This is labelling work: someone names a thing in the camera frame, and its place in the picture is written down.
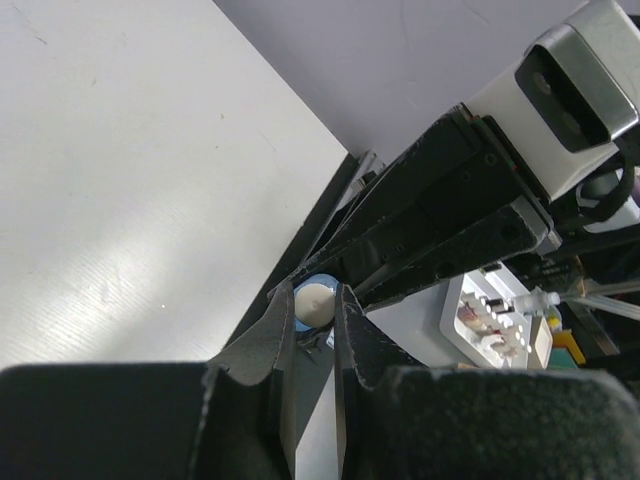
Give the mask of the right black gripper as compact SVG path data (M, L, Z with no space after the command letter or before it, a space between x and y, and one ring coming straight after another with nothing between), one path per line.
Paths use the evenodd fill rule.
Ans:
M530 169L488 117L448 112L347 206L338 227L288 276L365 280L362 305L389 305L528 253L553 220Z

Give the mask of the white nail polish cap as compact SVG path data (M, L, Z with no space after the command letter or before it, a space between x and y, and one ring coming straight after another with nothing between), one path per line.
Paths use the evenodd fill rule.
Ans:
M308 284L295 295L295 315L310 328L327 325L334 316L334 292L322 284Z

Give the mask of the blue nail polish bottle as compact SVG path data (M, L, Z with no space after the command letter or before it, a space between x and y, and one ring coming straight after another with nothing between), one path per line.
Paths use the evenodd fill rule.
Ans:
M338 289L338 285L339 285L339 281L334 278L331 275L328 274L316 274L313 275L311 277L309 277L307 280L303 281L300 285L298 285L297 287L294 288L294 314L295 314L295 295L298 293L298 291L308 285L308 284L322 284L325 285L327 287L329 287L333 292L334 292L334 296L335 296L335 304L336 304L336 293L337 293L337 289ZM307 327L306 325L302 324L296 317L295 315L295 321L296 321L296 331L297 332L307 332L310 330L314 330L314 329L319 329L319 328L310 328Z

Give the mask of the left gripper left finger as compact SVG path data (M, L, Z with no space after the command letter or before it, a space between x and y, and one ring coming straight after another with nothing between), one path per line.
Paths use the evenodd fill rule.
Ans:
M1 374L5 479L291 479L294 296L205 362L21 365Z

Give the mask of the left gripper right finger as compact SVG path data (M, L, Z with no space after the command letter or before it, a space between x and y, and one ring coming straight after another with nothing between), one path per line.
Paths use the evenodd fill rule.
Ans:
M343 479L639 475L639 405L605 372L426 367L345 285L334 348Z

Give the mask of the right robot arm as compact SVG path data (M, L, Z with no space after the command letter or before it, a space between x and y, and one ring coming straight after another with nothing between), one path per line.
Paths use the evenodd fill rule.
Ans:
M593 207L553 206L490 116L458 106L426 130L342 212L327 242L292 272L325 273L367 308L535 250L553 229L609 219L632 189L633 156L616 154L620 185Z

